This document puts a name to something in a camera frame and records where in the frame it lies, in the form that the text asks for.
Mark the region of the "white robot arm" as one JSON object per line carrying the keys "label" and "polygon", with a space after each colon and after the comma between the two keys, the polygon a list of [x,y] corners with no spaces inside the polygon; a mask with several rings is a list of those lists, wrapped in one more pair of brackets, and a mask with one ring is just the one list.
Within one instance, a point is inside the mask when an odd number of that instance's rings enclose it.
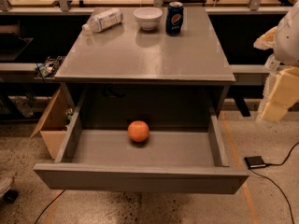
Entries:
{"label": "white robot arm", "polygon": [[280,121],[299,101],[299,1],[276,27],[253,43],[256,49],[272,49],[265,63],[271,71],[258,109],[258,122],[270,125]]}

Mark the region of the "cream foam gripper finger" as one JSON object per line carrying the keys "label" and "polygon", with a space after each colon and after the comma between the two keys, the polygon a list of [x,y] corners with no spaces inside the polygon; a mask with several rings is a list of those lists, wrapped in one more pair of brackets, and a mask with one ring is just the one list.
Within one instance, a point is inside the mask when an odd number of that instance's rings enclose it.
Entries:
{"label": "cream foam gripper finger", "polygon": [[276,123],[299,101],[299,67],[288,66],[272,72],[263,88],[258,108],[258,123]]}
{"label": "cream foam gripper finger", "polygon": [[276,26],[268,30],[266,33],[255,40],[255,42],[253,43],[253,47],[261,50],[272,49],[274,47],[276,31]]}

